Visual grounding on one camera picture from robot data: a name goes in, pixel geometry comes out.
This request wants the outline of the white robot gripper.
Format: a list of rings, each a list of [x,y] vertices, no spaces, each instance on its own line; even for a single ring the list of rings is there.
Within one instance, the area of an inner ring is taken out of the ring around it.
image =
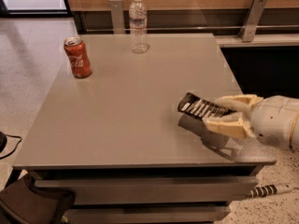
[[[262,144],[280,149],[299,149],[299,99],[271,96],[263,99],[256,94],[222,96],[217,105],[242,113],[223,117],[204,117],[206,128],[232,138],[245,139],[257,135]]]

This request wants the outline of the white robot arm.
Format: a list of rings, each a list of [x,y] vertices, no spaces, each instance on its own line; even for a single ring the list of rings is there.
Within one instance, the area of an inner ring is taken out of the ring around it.
[[[299,149],[299,100],[286,96],[263,98],[255,94],[222,96],[217,105],[233,111],[230,115],[204,117],[206,128],[232,138],[256,138],[280,149]]]

